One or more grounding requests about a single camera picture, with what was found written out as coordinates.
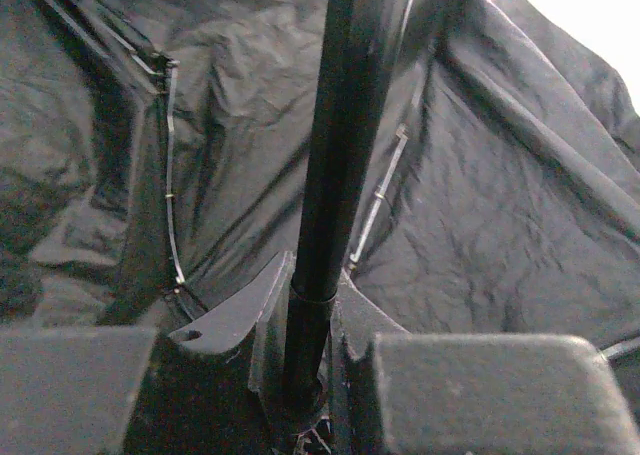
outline wrinkled fabric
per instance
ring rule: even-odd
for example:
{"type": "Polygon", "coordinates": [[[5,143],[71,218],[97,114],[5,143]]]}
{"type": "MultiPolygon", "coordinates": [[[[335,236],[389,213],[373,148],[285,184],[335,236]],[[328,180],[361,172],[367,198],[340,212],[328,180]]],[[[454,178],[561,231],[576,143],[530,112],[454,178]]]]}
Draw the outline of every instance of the wrinkled fabric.
{"type": "MultiPolygon", "coordinates": [[[[617,73],[526,0],[464,3],[434,64],[418,50],[394,76],[351,249],[400,124],[409,141],[354,282],[414,332],[606,345],[640,320],[638,116],[617,73]]],[[[177,244],[215,307],[295,250],[326,0],[60,4],[76,25],[2,0],[2,267],[29,282],[0,285],[2,307],[17,293],[0,317],[91,324],[175,278],[162,97],[119,26],[180,62],[177,244]]]]}

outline hole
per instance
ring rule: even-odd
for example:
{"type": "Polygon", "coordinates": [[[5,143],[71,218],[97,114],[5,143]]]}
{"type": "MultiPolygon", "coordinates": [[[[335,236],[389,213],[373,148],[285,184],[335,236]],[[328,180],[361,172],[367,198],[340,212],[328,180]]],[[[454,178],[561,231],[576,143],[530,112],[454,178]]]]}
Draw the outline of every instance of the hole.
{"type": "Polygon", "coordinates": [[[176,342],[190,342],[197,340],[202,336],[202,332],[198,330],[184,330],[182,332],[175,333],[171,338],[176,342]]]}

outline white background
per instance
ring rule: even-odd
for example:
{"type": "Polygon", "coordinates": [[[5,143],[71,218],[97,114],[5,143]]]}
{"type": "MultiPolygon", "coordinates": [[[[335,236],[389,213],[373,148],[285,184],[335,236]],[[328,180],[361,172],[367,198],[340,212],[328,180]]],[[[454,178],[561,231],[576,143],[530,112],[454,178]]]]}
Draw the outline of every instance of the white background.
{"type": "Polygon", "coordinates": [[[529,2],[615,68],[640,111],[640,0],[529,2]]]}

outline black pole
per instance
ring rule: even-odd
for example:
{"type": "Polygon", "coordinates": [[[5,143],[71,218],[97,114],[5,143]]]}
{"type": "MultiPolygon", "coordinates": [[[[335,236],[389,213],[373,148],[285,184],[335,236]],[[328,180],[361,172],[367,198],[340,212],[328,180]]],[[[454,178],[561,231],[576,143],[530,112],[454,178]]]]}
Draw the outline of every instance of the black pole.
{"type": "Polygon", "coordinates": [[[333,300],[412,0],[329,0],[296,270],[284,395],[313,410],[333,300]]]}

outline black plastic part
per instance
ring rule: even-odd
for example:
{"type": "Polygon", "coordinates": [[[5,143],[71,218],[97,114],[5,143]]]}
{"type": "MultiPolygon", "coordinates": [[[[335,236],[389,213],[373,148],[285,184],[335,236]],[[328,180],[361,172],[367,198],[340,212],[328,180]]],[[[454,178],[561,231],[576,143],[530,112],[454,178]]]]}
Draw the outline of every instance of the black plastic part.
{"type": "Polygon", "coordinates": [[[575,337],[379,335],[348,373],[355,453],[640,453],[609,365],[575,337]]]}
{"type": "Polygon", "coordinates": [[[351,452],[351,422],[349,398],[349,361],[364,357],[376,333],[407,333],[382,310],[358,291],[343,274],[331,318],[329,337],[329,406],[333,451],[340,455],[351,452]]]}
{"type": "Polygon", "coordinates": [[[156,330],[0,333],[0,452],[121,453],[156,330]]]}
{"type": "Polygon", "coordinates": [[[293,255],[278,254],[233,297],[173,332],[127,439],[127,453],[270,453],[280,420],[293,255]]]}

